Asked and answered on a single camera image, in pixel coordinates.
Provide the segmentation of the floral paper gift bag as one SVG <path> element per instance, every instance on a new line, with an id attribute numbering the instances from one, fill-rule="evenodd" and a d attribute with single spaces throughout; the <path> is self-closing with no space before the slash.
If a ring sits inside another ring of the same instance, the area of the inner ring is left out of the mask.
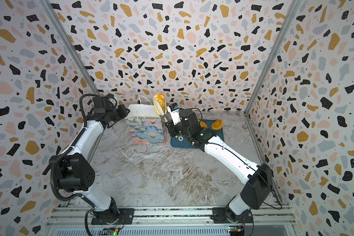
<path id="1" fill-rule="evenodd" d="M 138 145 L 164 145 L 165 127 L 160 116 L 155 112 L 151 100 L 139 96 L 138 104 L 129 105 L 130 113 L 125 122 L 134 142 Z"/>

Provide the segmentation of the braided yellow pastry bread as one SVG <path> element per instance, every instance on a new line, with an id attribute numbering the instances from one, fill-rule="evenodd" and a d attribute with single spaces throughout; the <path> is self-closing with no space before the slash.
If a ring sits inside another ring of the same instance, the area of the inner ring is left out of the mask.
<path id="1" fill-rule="evenodd" d="M 158 93 L 153 96 L 153 104 L 154 110 L 157 115 L 164 116 L 166 112 L 166 102 L 165 102 L 165 95 L 162 93 Z"/>

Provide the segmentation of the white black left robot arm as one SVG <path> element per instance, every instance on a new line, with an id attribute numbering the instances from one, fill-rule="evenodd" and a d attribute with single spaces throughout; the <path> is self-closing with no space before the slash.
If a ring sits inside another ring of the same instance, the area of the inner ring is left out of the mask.
<path id="1" fill-rule="evenodd" d="M 63 202 L 79 197 L 91 206 L 93 219 L 102 224 L 122 220 L 115 200 L 94 182 L 95 170 L 89 163 L 106 128 L 124 119 L 130 110 L 118 104 L 113 94 L 84 94 L 79 99 L 83 127 L 72 143 L 49 160 L 50 187 Z"/>

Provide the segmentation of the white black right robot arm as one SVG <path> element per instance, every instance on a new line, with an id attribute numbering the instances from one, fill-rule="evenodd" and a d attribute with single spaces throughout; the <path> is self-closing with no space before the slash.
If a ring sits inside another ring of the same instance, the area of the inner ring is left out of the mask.
<path id="1" fill-rule="evenodd" d="M 171 137 L 184 137 L 188 143 L 215 157 L 244 184 L 241 193 L 224 208 L 230 222 L 237 223 L 249 209 L 259 209 L 272 192 L 272 170 L 267 164 L 258 165 L 228 146 L 213 130 L 201 127 L 192 109 L 180 109 L 176 103 L 163 115 Z"/>

